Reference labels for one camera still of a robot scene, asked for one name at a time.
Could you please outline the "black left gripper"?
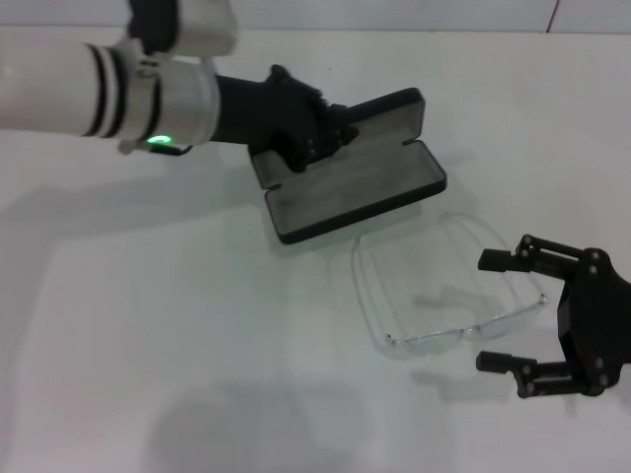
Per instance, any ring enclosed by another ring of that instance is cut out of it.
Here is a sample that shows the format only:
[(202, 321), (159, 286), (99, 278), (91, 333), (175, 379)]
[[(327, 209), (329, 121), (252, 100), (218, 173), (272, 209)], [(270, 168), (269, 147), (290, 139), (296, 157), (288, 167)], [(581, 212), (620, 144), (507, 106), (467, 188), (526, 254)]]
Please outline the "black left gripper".
[(256, 155), (273, 151), (293, 172), (332, 157), (359, 136), (353, 125), (327, 127), (327, 113), (347, 106), (327, 100), (280, 65), (272, 66), (262, 82), (219, 76), (217, 84), (214, 140), (246, 145)]

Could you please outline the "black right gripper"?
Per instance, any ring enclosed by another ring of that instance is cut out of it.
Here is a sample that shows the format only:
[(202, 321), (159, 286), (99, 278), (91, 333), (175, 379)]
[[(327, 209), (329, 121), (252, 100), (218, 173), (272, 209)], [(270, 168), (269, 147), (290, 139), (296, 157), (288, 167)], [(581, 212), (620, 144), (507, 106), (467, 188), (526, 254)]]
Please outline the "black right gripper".
[(484, 249), (478, 269), (572, 277), (558, 306), (559, 340), (566, 362), (482, 351), (480, 372), (511, 373), (522, 399), (584, 394), (599, 396), (631, 365), (631, 282), (614, 269), (602, 249), (585, 250), (524, 235), (516, 249)]

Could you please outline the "clear rimless glasses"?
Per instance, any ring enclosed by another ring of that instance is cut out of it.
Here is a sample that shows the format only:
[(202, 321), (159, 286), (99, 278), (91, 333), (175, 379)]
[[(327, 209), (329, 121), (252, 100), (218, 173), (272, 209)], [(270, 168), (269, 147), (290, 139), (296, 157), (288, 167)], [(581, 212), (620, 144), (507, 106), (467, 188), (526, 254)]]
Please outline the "clear rimless glasses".
[(486, 221), (457, 212), (358, 236), (350, 267), (378, 351), (409, 361), (530, 324), (548, 304), (535, 278), (478, 268), (484, 250), (508, 247)]

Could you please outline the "black glasses case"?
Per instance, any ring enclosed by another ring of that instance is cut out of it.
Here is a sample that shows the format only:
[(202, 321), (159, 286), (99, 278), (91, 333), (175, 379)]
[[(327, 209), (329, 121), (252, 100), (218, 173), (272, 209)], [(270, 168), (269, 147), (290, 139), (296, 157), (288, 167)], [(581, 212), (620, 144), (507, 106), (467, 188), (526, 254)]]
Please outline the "black glasses case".
[(445, 170), (421, 141), (425, 100), (403, 89), (342, 110), (359, 134), (292, 172), (272, 151), (250, 156), (279, 240), (295, 244), (437, 195)]

